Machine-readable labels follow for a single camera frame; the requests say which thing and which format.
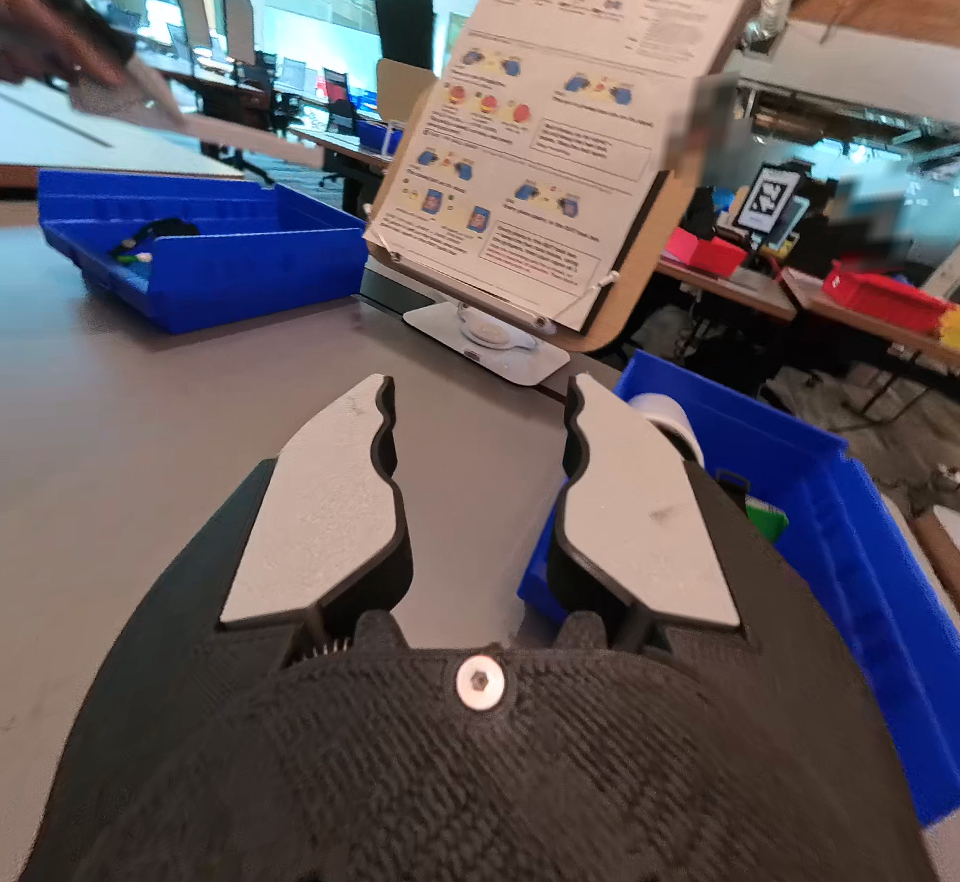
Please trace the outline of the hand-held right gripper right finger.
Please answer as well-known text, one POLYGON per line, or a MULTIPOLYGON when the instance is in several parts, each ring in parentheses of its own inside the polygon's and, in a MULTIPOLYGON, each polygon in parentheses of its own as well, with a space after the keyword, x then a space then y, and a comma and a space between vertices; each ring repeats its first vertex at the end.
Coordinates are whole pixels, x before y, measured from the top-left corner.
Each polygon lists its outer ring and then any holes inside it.
POLYGON ((738 631, 741 616, 694 490, 704 468, 627 400, 588 374, 569 381, 548 588, 568 612, 595 612, 610 632, 634 617, 738 631))

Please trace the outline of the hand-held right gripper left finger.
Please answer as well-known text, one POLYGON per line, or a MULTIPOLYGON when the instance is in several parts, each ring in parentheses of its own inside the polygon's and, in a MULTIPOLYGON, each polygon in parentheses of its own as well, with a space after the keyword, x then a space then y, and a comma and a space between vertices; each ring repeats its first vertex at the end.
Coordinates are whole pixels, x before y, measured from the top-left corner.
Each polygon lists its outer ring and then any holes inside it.
POLYGON ((374 373, 286 442, 225 597, 226 628, 302 622, 352 632, 392 611, 413 581, 398 456, 395 381, 374 373))

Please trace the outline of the blue plastic bin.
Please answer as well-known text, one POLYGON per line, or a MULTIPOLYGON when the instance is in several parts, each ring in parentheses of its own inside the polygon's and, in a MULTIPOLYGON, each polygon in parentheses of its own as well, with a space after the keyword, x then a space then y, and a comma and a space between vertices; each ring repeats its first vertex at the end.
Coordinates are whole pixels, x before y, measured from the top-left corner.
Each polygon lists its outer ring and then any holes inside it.
POLYGON ((365 224, 282 185, 42 169, 47 244, 93 290, 171 334, 359 292, 365 224))
POLYGON ((673 398, 706 473, 788 520, 774 543, 843 637, 892 736, 922 828, 958 810, 958 630, 863 464, 838 435, 636 352, 613 388, 673 398))

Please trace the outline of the white bottle black cap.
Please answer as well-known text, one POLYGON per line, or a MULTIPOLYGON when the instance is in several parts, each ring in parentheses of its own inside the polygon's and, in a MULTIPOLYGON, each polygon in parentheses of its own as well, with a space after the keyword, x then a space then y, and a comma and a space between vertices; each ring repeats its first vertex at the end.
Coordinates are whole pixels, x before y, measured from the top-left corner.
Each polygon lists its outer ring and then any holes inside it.
POLYGON ((674 398, 662 393, 640 393, 627 404, 660 432, 677 450, 679 456, 704 468, 705 458, 688 415, 674 398))

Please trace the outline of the small green white container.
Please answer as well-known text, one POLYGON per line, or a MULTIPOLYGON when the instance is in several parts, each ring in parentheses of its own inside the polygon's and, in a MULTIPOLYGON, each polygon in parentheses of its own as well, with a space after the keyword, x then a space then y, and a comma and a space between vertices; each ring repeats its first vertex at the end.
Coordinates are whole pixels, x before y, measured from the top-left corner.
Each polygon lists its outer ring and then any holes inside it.
POLYGON ((745 513, 762 537, 774 545, 789 527, 788 516, 781 508, 753 495, 748 494, 745 497, 745 513))

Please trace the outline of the wooden desk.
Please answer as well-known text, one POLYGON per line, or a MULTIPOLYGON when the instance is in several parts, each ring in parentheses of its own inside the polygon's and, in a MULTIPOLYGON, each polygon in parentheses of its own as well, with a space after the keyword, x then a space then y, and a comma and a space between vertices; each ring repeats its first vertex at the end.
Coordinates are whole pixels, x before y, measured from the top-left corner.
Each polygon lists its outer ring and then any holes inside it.
POLYGON ((958 370, 957 349, 933 336, 842 306, 823 291, 822 280, 793 268, 786 268, 778 279, 743 267, 736 269, 730 278, 719 278, 670 258, 660 258, 654 269, 660 275, 744 305, 784 324, 792 323, 800 312, 807 312, 887 344, 907 348, 948 370, 958 370))

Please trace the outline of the red plastic bin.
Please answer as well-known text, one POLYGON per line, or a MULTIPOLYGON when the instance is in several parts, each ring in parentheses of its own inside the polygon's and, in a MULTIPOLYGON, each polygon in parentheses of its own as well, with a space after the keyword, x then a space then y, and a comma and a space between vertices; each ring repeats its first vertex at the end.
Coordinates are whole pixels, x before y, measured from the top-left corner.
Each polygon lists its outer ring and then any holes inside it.
POLYGON ((853 271, 833 263, 822 293, 837 305, 918 334, 930 336, 956 304, 921 288, 874 272, 853 271))
POLYGON ((721 279, 730 279, 747 259, 741 246, 719 237, 703 239, 677 227, 667 240, 663 258, 687 269, 721 279))

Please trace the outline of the black white marker tag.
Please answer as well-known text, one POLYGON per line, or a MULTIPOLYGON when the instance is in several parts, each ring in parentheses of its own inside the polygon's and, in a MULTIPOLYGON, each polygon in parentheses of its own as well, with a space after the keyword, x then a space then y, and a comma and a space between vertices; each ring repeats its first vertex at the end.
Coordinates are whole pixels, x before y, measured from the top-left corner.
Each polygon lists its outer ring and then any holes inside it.
POLYGON ((732 219, 739 230, 769 235, 808 172, 799 163, 764 163, 750 183, 744 201, 732 219))

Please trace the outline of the instruction board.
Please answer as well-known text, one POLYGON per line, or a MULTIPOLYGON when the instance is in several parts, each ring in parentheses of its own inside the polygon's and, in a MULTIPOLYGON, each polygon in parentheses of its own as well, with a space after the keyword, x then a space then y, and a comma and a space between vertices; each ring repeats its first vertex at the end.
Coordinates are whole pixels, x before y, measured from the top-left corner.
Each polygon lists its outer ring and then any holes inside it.
POLYGON ((700 179, 722 71, 762 0, 479 0, 366 226, 379 264, 597 348, 700 179))

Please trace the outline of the small blue bin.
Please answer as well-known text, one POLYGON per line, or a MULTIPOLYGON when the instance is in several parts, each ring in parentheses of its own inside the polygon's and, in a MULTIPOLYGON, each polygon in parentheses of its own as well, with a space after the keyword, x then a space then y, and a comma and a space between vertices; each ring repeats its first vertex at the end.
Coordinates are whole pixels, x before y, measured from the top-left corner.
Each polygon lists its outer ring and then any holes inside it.
POLYGON ((394 156, 402 142, 404 126, 359 118, 356 121, 356 135, 364 151, 378 156, 394 156))

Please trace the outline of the black office chair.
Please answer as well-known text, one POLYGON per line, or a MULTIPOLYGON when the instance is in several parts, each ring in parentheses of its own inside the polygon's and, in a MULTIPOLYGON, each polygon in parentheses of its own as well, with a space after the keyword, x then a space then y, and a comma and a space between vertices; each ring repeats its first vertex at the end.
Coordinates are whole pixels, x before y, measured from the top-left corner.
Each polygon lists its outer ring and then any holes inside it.
POLYGON ((324 67, 322 78, 326 96, 326 131, 356 137, 357 112, 351 98, 347 74, 324 67))

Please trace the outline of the black monitor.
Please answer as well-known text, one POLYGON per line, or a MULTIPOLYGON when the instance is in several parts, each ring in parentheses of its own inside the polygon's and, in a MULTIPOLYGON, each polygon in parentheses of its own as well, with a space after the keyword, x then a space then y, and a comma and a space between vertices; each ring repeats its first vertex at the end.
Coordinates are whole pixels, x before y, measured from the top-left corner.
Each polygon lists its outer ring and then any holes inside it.
POLYGON ((434 0, 373 0, 384 60, 434 70, 434 0))

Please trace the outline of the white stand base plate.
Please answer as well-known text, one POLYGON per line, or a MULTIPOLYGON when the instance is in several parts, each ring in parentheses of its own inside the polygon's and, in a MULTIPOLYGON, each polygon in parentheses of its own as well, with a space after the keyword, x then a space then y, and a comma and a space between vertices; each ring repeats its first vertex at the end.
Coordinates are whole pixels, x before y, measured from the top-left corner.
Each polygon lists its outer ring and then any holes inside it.
POLYGON ((539 385, 570 362, 567 351, 464 303, 437 302, 404 312, 402 321, 517 386, 539 385))

